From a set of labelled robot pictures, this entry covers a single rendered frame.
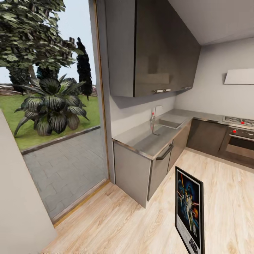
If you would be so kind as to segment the poster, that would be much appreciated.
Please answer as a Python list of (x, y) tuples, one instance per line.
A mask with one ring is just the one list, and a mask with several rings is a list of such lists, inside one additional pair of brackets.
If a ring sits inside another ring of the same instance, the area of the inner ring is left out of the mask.
[(205, 254), (204, 183), (175, 167), (175, 226), (189, 254)]

